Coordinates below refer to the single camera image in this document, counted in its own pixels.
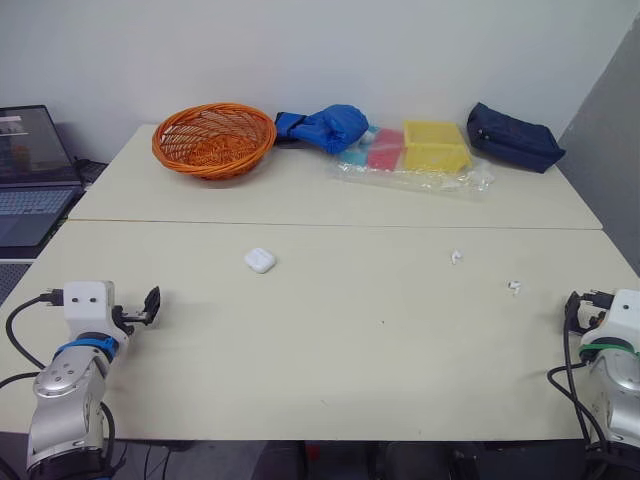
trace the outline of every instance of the laptop screen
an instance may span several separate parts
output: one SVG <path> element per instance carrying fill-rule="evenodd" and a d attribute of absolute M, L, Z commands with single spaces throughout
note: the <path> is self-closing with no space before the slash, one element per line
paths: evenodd
<path fill-rule="evenodd" d="M 43 105 L 0 108 L 0 188 L 78 183 Z"/>

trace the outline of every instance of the laptop keyboard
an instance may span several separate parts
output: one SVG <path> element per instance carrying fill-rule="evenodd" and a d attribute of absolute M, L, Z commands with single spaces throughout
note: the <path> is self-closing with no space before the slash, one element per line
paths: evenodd
<path fill-rule="evenodd" d="M 56 213 L 71 193 L 71 190 L 0 192 L 0 215 Z"/>

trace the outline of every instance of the blue bag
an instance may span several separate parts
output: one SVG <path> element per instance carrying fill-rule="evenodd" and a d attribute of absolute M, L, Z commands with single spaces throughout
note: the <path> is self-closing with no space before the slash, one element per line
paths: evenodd
<path fill-rule="evenodd" d="M 467 120 L 471 145 L 496 158 L 544 173 L 565 154 L 551 131 L 478 103 Z"/>
<path fill-rule="evenodd" d="M 331 154 L 346 150 L 368 128 L 367 118 L 351 105 L 332 105 L 309 116 L 280 112 L 276 117 L 278 143 L 302 140 Z"/>

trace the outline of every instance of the yellow plastic container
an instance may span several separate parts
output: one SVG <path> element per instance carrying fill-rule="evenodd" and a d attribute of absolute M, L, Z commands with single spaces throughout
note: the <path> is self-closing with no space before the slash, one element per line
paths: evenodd
<path fill-rule="evenodd" d="M 471 165 L 471 155 L 455 123 L 404 122 L 407 170 L 457 172 Z"/>

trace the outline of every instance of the laptop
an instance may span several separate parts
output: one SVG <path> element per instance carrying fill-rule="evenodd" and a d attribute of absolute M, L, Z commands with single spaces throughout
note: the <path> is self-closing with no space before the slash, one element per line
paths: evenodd
<path fill-rule="evenodd" d="M 80 191 L 47 108 L 0 108 L 0 247 L 38 245 Z"/>

